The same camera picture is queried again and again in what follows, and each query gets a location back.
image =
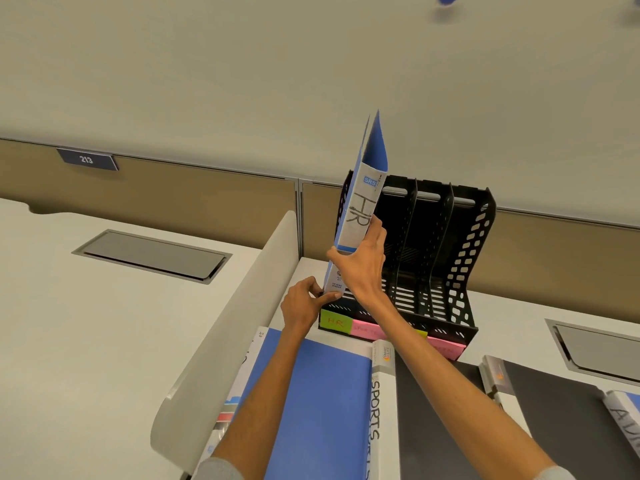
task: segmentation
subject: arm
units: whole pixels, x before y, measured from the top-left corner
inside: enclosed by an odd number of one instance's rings
[[[280,306],[285,326],[276,351],[213,452],[213,457],[233,464],[246,480],[264,477],[298,349],[315,322],[320,307],[340,298],[338,292],[322,296],[321,293],[322,289],[313,276],[289,288]]]
[[[485,480],[532,480],[555,465],[489,397],[415,333],[381,289],[386,231],[374,217],[354,254],[327,256],[342,279],[387,334],[433,409]]]

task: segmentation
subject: cubicle partition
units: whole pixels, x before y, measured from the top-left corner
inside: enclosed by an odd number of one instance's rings
[[[33,212],[78,212],[259,248],[295,210],[302,256],[325,259],[332,244],[341,182],[115,161],[117,172],[85,168],[64,163],[54,146],[0,139],[0,198],[26,202]],[[636,228],[499,207],[468,287],[640,322],[638,262]]]

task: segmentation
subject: person's right hand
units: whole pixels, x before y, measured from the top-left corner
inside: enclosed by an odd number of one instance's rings
[[[338,266],[347,288],[368,310],[377,301],[386,298],[382,291],[386,236],[387,231],[382,227],[382,221],[373,216],[367,235],[356,252],[350,255],[340,254],[335,246],[326,252],[326,256]]]

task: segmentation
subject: number plate sign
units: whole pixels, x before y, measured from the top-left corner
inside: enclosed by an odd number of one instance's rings
[[[111,155],[105,153],[92,153],[81,152],[79,150],[68,150],[66,148],[57,148],[58,153],[62,157],[65,163],[71,163],[73,165],[90,166],[93,168],[100,168],[103,170],[115,170],[118,171],[116,162]]]

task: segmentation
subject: blue binder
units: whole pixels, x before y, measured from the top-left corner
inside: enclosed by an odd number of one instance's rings
[[[280,338],[269,329],[240,402]],[[366,473],[371,359],[304,340],[266,480],[354,480]]]

